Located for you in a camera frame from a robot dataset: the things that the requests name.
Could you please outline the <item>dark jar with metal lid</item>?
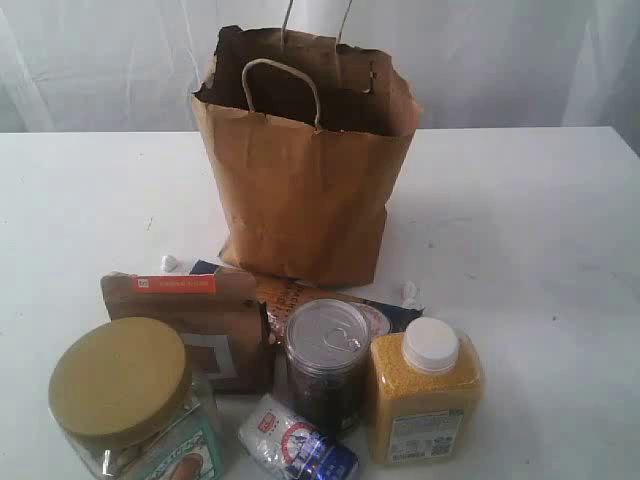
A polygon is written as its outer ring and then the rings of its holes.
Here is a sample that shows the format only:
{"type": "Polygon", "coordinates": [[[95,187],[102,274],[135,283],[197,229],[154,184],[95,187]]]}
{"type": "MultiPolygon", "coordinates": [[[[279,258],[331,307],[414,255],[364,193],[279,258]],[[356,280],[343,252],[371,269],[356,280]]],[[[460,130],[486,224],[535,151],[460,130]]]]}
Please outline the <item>dark jar with metal lid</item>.
{"type": "Polygon", "coordinates": [[[318,299],[297,308],[284,335],[294,411],[331,436],[356,426],[370,343],[364,316],[346,302],[318,299]]]}

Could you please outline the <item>brown paper bag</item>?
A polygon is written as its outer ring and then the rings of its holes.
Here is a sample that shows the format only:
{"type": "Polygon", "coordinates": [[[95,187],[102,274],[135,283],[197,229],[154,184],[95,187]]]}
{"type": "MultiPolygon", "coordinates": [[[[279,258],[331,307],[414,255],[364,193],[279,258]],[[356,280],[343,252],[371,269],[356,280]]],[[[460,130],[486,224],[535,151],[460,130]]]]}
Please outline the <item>brown paper bag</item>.
{"type": "Polygon", "coordinates": [[[226,26],[192,110],[229,229],[225,262],[322,287],[373,281],[421,116],[386,52],[226,26]]]}

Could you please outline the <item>yellow grain bottle white cap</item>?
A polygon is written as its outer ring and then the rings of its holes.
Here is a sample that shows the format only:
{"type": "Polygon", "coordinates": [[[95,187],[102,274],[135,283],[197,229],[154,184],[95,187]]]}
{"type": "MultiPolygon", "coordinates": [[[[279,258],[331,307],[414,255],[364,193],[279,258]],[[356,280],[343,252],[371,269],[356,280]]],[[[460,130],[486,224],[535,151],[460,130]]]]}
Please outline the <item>yellow grain bottle white cap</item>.
{"type": "Polygon", "coordinates": [[[370,345],[366,428],[374,462],[400,465],[454,454],[484,389],[470,338],[419,317],[370,345]]]}

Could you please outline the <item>clear jar with gold lid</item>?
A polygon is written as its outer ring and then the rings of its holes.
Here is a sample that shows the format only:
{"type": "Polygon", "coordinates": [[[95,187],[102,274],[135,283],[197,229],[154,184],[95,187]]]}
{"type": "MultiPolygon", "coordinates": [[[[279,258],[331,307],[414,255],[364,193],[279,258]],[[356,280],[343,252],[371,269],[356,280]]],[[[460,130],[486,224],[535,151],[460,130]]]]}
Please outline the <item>clear jar with gold lid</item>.
{"type": "Polygon", "coordinates": [[[49,410],[96,479],[219,479],[222,433],[204,374],[167,324],[103,324],[58,360],[49,410]]]}

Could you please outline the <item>spaghetti packet blue and orange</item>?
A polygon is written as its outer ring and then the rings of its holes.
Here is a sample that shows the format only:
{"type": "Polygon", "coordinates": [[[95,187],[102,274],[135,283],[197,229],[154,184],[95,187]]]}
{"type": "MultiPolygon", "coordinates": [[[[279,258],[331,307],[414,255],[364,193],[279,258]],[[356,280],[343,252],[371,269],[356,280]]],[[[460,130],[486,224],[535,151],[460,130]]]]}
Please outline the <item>spaghetti packet blue and orange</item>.
{"type": "Polygon", "coordinates": [[[369,324],[371,336],[377,337],[406,330],[409,323],[423,315],[421,308],[405,308],[335,291],[303,285],[284,278],[255,274],[256,294],[266,304],[271,328],[271,342],[283,345],[288,317],[298,307],[319,299],[339,300],[359,310],[369,324]]]}

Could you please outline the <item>small white foam piece right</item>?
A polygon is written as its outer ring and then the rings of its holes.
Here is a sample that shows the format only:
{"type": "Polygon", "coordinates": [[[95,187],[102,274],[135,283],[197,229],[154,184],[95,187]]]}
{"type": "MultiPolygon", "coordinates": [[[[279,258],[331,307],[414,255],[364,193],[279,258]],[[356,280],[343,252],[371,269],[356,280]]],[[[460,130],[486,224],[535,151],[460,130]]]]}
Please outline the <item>small white foam piece right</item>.
{"type": "Polygon", "coordinates": [[[418,288],[413,281],[405,281],[400,289],[401,306],[407,309],[418,307],[418,288]]]}

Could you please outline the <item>small white foam piece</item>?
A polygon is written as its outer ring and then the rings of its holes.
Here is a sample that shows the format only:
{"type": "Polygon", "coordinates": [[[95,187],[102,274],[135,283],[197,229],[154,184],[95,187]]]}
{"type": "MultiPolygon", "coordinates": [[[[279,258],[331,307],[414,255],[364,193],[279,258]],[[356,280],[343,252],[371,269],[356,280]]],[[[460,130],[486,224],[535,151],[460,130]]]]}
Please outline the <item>small white foam piece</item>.
{"type": "Polygon", "coordinates": [[[178,266],[179,261],[172,255],[164,255],[161,258],[160,269],[165,273],[175,271],[178,266]]]}
{"type": "Polygon", "coordinates": [[[401,306],[407,309],[418,307],[418,288],[413,281],[405,281],[400,289],[401,306]]]}

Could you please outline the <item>brown paper pouch orange label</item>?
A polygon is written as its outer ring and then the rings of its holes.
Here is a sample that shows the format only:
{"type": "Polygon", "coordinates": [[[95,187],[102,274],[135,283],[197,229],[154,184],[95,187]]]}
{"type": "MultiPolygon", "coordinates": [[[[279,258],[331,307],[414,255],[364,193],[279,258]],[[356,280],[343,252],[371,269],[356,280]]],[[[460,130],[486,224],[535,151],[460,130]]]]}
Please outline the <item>brown paper pouch orange label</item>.
{"type": "Polygon", "coordinates": [[[148,317],[178,332],[214,391],[271,390],[274,350],[266,304],[257,298],[253,275],[223,267],[189,275],[114,272],[100,285],[112,320],[148,317]]]}

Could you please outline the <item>small white foam piece left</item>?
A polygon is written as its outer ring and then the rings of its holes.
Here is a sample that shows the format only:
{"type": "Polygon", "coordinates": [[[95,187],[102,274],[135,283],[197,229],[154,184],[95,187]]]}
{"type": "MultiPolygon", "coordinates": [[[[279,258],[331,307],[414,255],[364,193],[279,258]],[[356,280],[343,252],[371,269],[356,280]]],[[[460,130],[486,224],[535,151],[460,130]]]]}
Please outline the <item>small white foam piece left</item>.
{"type": "Polygon", "coordinates": [[[172,255],[164,255],[161,258],[160,269],[165,273],[175,271],[178,266],[179,261],[172,255]]]}

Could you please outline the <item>white blue sugar packet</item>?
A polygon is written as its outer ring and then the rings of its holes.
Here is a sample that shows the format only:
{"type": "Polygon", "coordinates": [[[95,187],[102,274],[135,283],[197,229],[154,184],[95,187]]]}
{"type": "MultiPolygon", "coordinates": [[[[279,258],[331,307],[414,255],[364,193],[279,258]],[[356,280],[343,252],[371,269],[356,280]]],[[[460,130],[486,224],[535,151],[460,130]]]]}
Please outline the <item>white blue sugar packet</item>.
{"type": "Polygon", "coordinates": [[[269,394],[240,425],[238,438],[278,479],[347,480],[359,473],[354,452],[269,394]]]}

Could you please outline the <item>white backdrop curtain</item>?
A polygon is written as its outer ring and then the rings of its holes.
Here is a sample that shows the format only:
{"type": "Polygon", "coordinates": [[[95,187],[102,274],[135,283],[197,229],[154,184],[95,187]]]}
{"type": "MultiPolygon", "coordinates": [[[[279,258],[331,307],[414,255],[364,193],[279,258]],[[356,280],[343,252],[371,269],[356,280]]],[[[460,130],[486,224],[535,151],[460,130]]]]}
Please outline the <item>white backdrop curtain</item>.
{"type": "Polygon", "coordinates": [[[635,1],[5,1],[5,132],[190,130],[220,28],[383,50],[427,128],[639,121],[635,1]]]}

